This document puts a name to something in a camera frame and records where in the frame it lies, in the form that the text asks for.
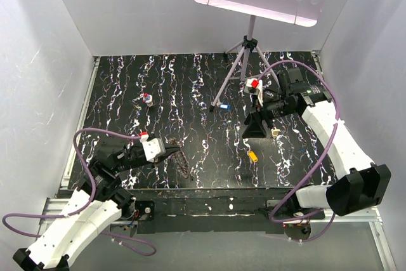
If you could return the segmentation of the silver keyring holder with keys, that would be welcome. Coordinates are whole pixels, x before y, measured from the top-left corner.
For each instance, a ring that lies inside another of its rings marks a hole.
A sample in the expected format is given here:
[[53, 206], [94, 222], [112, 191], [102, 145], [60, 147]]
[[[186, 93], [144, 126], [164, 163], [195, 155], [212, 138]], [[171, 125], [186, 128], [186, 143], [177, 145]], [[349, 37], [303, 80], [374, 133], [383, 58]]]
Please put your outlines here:
[[170, 138], [169, 143], [180, 148], [178, 151], [172, 154], [172, 158], [176, 162], [177, 172], [182, 178], [188, 179], [190, 177], [190, 167], [186, 155], [181, 149], [181, 144], [175, 138]]

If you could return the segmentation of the blue tagged key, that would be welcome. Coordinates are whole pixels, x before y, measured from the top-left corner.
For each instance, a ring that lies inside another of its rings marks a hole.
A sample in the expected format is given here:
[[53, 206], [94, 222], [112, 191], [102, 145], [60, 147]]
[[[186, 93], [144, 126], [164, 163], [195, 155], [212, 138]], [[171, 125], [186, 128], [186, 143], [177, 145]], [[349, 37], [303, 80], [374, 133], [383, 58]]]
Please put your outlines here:
[[223, 110], [230, 110], [230, 105], [226, 103], [218, 103], [217, 106]]

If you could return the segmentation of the black base frame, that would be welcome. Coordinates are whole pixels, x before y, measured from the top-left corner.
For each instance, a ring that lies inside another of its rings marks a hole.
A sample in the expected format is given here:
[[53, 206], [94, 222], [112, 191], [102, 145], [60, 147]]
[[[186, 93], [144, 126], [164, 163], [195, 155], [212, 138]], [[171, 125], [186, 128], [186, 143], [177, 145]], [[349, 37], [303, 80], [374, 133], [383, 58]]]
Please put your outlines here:
[[291, 190], [270, 188], [132, 189], [137, 201], [152, 201], [151, 220], [140, 220], [138, 234], [169, 232], [266, 232], [283, 234], [268, 212]]

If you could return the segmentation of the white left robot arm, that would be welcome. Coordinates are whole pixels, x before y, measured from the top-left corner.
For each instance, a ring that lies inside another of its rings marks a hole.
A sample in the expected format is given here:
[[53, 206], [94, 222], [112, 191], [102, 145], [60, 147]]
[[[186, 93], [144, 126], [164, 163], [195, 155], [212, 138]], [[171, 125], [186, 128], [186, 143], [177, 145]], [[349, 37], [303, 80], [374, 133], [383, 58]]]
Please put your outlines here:
[[120, 150], [100, 149], [52, 224], [13, 260], [22, 270], [68, 270], [86, 246], [118, 219], [137, 221], [154, 212], [152, 201], [138, 202], [122, 187], [120, 173], [159, 163], [180, 151], [177, 145], [153, 138]]

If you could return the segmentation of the beige plastic peg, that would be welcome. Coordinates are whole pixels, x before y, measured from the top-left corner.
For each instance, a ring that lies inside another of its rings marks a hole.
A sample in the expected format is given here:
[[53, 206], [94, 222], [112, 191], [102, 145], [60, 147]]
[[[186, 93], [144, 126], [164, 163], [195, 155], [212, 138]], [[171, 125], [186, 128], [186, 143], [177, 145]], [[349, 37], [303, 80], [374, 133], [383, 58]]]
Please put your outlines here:
[[277, 138], [279, 133], [280, 133], [280, 130], [278, 128], [273, 128], [272, 129], [272, 137], [273, 138]]

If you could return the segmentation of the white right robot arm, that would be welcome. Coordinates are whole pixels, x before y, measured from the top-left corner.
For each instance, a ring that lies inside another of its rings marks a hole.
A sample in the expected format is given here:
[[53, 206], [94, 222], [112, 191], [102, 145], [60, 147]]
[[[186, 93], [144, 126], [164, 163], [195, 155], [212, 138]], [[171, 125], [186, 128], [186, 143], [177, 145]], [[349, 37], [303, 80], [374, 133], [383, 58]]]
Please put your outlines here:
[[254, 106], [243, 138], [264, 138], [274, 119], [298, 114], [327, 150], [337, 177], [332, 185], [300, 186], [287, 202], [288, 213], [299, 219], [310, 209], [331, 209], [345, 216], [379, 205], [391, 172], [387, 165], [377, 165], [336, 117], [332, 95], [321, 84], [305, 82], [298, 68], [279, 72], [277, 78], [280, 89], [274, 98], [265, 96], [259, 79], [246, 81], [244, 90], [253, 96]]

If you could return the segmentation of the yellow tagged key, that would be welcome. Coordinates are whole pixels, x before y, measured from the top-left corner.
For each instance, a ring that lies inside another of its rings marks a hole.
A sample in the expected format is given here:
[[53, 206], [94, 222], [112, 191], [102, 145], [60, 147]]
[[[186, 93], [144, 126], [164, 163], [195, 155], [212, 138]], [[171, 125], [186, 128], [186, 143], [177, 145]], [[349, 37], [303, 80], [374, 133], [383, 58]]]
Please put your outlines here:
[[247, 155], [250, 159], [250, 162], [257, 163], [259, 161], [257, 155], [252, 150], [248, 150]]

